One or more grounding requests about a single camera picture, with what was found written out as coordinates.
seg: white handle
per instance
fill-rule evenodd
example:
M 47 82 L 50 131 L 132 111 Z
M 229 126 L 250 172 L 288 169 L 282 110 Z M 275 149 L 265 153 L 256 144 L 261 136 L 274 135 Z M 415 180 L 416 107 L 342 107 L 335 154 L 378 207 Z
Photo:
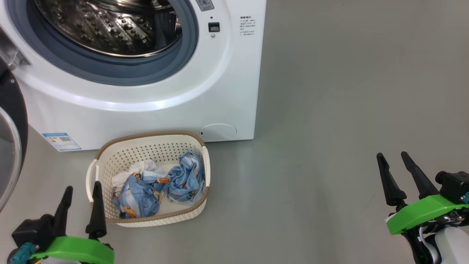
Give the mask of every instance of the white handle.
M 94 167 L 96 167 L 95 181 L 97 181 L 99 175 L 99 160 L 93 160 L 86 172 L 86 194 L 88 195 L 88 200 L 90 200 L 90 202 L 94 202 L 93 190 L 91 189 L 91 173 L 93 172 Z
M 205 186 L 210 186 L 210 157 L 206 146 L 202 147 L 202 156 L 204 157 Z

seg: gray floor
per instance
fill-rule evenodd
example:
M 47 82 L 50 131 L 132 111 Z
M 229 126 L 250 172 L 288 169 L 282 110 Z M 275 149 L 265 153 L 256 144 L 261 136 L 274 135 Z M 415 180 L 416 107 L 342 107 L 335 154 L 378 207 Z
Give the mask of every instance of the gray floor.
M 431 178 L 469 171 L 468 9 L 464 0 L 269 0 L 256 138 L 209 144 L 212 187 L 199 217 L 109 225 L 116 263 L 413 263 L 386 229 L 393 209 L 375 156 L 385 154 L 408 202 L 417 191 L 401 151 Z M 30 133 L 0 214 L 0 259 L 20 221 L 54 212 L 67 185 L 68 233 L 84 236 L 94 155 L 58 153 Z

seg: clothes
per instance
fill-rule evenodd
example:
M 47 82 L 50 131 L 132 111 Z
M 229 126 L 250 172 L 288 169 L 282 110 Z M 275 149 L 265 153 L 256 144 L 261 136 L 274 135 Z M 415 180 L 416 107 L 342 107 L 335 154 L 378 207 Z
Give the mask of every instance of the clothes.
M 160 193 L 169 178 L 152 160 L 137 162 L 112 178 L 113 204 L 121 218 L 152 216 L 158 212 Z
M 154 216 L 159 210 L 155 190 L 151 185 L 134 176 L 124 183 L 120 197 L 120 217 L 140 218 Z
M 202 198 L 204 187 L 204 166 L 200 157 L 193 151 L 179 157 L 179 166 L 168 172 L 170 182 L 163 191 L 168 199 L 187 205 L 194 205 Z

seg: beige basket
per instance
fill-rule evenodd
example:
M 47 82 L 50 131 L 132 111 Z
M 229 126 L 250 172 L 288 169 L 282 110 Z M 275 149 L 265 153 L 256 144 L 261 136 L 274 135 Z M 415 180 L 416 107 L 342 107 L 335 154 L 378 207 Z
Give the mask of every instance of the beige basket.
M 159 211 L 152 217 L 122 219 L 112 203 L 111 178 L 121 171 L 127 170 L 130 165 L 151 159 L 158 167 L 166 172 L 179 165 L 179 156 L 192 150 L 202 159 L 204 165 L 205 189 L 204 195 L 193 206 L 171 202 L 164 195 L 161 199 Z M 200 137 L 190 132 L 160 132 L 140 134 L 119 138 L 106 143 L 90 164 L 86 173 L 86 193 L 93 203 L 91 186 L 92 173 L 95 180 L 100 181 L 103 187 L 104 210 L 107 223 L 115 223 L 125 227 L 146 227 L 167 225 L 192 219 L 198 216 L 205 207 L 210 189 L 210 158 L 207 148 Z

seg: white washing machine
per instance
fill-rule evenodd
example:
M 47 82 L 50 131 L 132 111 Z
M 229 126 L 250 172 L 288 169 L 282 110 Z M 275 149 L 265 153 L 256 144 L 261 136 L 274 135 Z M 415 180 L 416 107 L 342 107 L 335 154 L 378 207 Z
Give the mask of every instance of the white washing machine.
M 254 137 L 265 0 L 142 0 L 170 9 L 119 16 L 99 3 L 137 0 L 100 1 L 0 0 L 0 54 L 57 150 L 167 130 Z

